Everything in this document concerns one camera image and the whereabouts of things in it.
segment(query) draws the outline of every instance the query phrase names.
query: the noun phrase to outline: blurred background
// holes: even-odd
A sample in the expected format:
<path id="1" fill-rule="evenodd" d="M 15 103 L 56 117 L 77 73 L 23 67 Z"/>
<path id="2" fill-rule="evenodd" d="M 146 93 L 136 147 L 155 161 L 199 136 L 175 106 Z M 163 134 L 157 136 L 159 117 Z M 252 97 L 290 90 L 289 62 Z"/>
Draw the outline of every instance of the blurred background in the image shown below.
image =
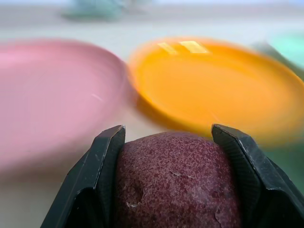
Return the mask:
<path id="1" fill-rule="evenodd" d="M 86 6 L 91 0 L 0 0 L 0 42 L 5 45 L 33 38 L 72 38 L 102 46 L 127 61 L 140 44 L 150 40 L 203 36 L 259 50 L 303 77 L 303 70 L 275 52 L 267 39 L 303 30 L 304 0 L 111 1 L 123 6 L 118 8 L 111 8 L 113 5 L 109 6 L 106 0 L 94 2 L 100 3 L 100 11 L 94 11 L 95 16 L 91 17 L 87 12 L 79 12 L 79 6 L 90 11 Z M 107 127 L 125 124 L 127 141 L 168 128 L 134 106 L 125 107 Z M 84 142 L 83 152 L 90 143 Z M 303 190 L 303 153 L 296 149 L 289 154 L 267 153 Z M 39 227 L 74 162 L 59 162 L 58 167 L 45 173 L 13 177 L 0 183 L 0 227 Z"/>

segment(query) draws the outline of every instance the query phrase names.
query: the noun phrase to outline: fruit skin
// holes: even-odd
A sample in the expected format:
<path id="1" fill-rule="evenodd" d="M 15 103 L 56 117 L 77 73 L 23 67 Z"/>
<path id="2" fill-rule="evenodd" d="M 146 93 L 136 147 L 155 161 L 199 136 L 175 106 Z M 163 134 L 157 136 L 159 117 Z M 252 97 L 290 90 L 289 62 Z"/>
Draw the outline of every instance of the fruit skin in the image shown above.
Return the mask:
<path id="1" fill-rule="evenodd" d="M 213 141 L 191 133 L 126 143 L 115 188 L 115 228 L 241 227 L 228 158 Z"/>

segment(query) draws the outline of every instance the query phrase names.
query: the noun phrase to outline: orange plate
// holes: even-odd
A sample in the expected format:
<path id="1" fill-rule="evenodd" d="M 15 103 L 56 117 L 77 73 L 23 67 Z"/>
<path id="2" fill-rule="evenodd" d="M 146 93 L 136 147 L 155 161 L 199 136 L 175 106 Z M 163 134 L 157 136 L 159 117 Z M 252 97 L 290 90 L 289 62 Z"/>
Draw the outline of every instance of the orange plate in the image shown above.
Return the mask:
<path id="1" fill-rule="evenodd" d="M 130 68 L 133 85 L 152 107 L 202 135 L 223 124 L 273 145 L 290 142 L 303 128 L 303 82 L 251 50 L 171 38 L 135 52 Z"/>

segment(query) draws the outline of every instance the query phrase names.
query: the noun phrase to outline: pink plate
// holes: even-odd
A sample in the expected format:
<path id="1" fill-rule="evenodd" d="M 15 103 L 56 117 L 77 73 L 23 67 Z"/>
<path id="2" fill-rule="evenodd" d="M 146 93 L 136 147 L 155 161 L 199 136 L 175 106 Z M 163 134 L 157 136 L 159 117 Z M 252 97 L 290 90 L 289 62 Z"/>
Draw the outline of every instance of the pink plate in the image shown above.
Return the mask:
<path id="1" fill-rule="evenodd" d="M 0 175 L 91 143 L 122 101 L 126 73 L 118 57 L 78 41 L 0 46 Z"/>

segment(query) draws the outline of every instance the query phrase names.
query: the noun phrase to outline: green plate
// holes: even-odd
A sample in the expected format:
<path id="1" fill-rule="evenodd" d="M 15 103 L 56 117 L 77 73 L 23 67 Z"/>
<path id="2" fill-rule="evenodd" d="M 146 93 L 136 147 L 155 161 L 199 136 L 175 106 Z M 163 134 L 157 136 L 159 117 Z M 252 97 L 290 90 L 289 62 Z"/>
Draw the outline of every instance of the green plate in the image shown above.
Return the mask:
<path id="1" fill-rule="evenodd" d="M 280 35 L 268 43 L 288 61 L 304 69 L 304 33 Z"/>

